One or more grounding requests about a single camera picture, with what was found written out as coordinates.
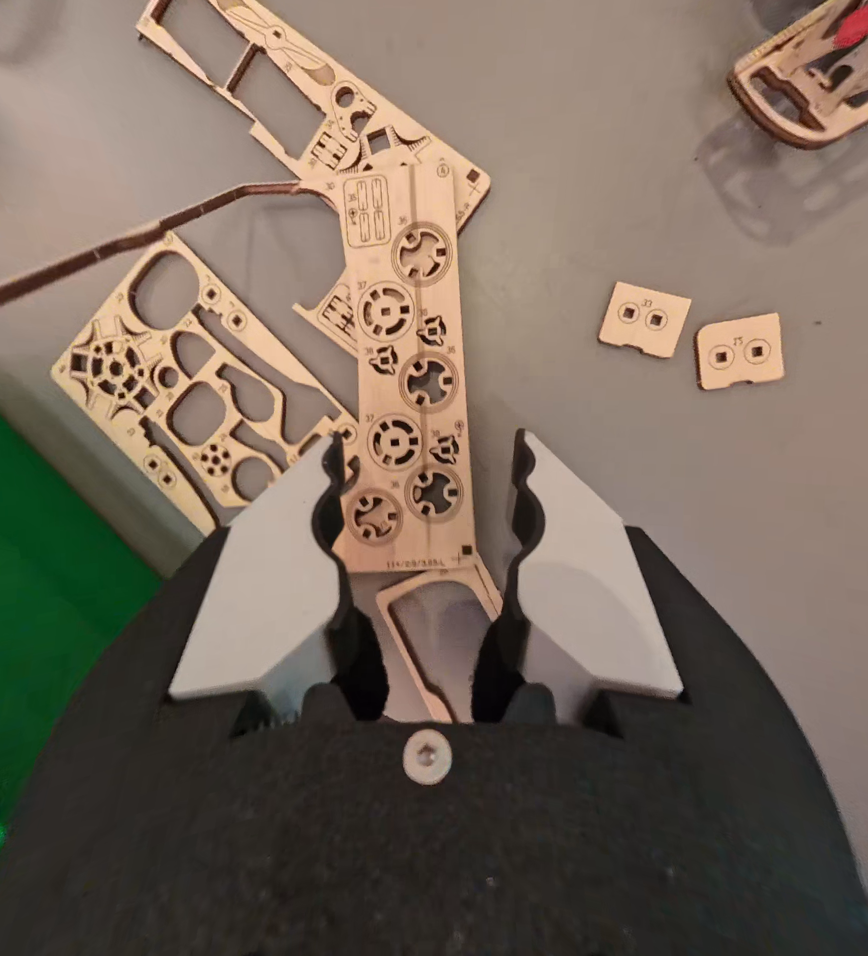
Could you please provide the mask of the small wooden two-hole plate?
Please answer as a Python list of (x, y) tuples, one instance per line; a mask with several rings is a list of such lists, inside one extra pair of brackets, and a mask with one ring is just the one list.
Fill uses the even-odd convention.
[(782, 379), (785, 362), (780, 318), (769, 313), (699, 328), (694, 345), (700, 389), (713, 391)]
[(650, 357), (671, 358), (691, 304), (688, 297), (617, 281), (597, 339)]

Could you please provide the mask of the grey desk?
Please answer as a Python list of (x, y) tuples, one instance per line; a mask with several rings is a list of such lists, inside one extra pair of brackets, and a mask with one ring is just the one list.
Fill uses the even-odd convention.
[[(868, 882), (868, 127), (774, 143), (733, 62), (819, 2), (265, 2), (491, 177), (461, 239), (478, 543), (501, 579), (514, 432), (642, 527), (756, 654)], [(232, 185), (289, 178), (137, 36), (144, 2), (0, 2), (0, 281)], [(187, 242), (345, 403), (293, 313), (343, 269), (315, 199)], [(0, 310), (0, 412), (163, 575), (198, 534), (50, 381), (120, 256)], [(692, 298), (675, 356), (597, 341), (617, 280)], [(692, 336), (776, 312), (786, 376), (698, 389)]]

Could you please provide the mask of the empty wooden sheet frame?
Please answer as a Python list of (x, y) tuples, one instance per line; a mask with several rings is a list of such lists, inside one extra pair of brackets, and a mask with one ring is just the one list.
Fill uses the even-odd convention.
[(476, 556), (473, 563), (468, 566), (453, 569), (429, 569), (413, 574), (378, 591), (375, 596), (381, 618), (423, 702), (426, 711), (425, 720), (434, 723), (456, 723), (459, 719), (440, 687), (432, 683), (424, 673), (421, 661), (410, 639), (394, 618), (392, 605), (421, 588), (447, 582), (463, 585), (472, 591), (490, 621), (497, 619), (501, 611), (502, 597), (489, 574), (488, 568), (479, 556)]

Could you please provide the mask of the wooden wheel parts sheet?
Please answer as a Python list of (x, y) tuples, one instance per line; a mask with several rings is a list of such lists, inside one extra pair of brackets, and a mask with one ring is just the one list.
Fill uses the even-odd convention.
[[(164, 260), (197, 283), (172, 325), (142, 317), (137, 293)], [(308, 368), (177, 233), (150, 245), (52, 369), (52, 378), (201, 533), (247, 507), (246, 469), (273, 484), (338, 433), (352, 477), (359, 427)]]

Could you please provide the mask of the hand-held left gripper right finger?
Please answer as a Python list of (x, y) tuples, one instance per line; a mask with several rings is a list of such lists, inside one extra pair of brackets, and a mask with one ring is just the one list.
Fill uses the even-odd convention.
[(592, 723), (607, 692), (679, 699), (683, 680), (624, 520), (524, 428), (511, 484), (519, 548), (478, 653), (473, 722), (515, 720), (530, 697), (553, 723)]

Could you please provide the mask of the wooden propeller parts sheet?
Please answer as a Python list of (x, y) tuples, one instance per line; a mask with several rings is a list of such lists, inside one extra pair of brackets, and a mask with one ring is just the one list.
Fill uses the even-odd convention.
[[(170, 2), (148, 2), (136, 23), (138, 34), (250, 120), (250, 136), (299, 180), (326, 180), (329, 185), (336, 185), (355, 174), (385, 170), (396, 164), (428, 164), (440, 176), (453, 177), (459, 231), (488, 196), (491, 181), (483, 169), (357, 78), (263, 3), (208, 2), (245, 45), (223, 83), (210, 78), (165, 27), (169, 6)], [(320, 113), (320, 125), (301, 151), (287, 150), (239, 93), (248, 69), (261, 61), (276, 68)], [(272, 184), (233, 187), (154, 224), (3, 283), (0, 307), (109, 258), (153, 245), (168, 231), (238, 198), (274, 194)]]

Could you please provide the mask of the green plastic bin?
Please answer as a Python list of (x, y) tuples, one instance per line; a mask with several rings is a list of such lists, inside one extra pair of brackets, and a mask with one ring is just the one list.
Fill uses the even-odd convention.
[(70, 697), (161, 582), (0, 415), (0, 848)]

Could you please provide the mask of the wooden biplane model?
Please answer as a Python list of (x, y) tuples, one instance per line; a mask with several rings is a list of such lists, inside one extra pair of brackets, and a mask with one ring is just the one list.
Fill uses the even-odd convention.
[(868, 2), (828, 1), (736, 61), (727, 85), (787, 145), (820, 149), (868, 125)]

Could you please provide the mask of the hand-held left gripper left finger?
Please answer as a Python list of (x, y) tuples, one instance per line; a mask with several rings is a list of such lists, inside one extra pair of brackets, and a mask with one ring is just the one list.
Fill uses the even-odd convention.
[(173, 702), (252, 692), (288, 719), (311, 687), (330, 685), (357, 720), (381, 718), (390, 684), (379, 641), (333, 551), (344, 477), (341, 438), (318, 439), (230, 523), (168, 688)]

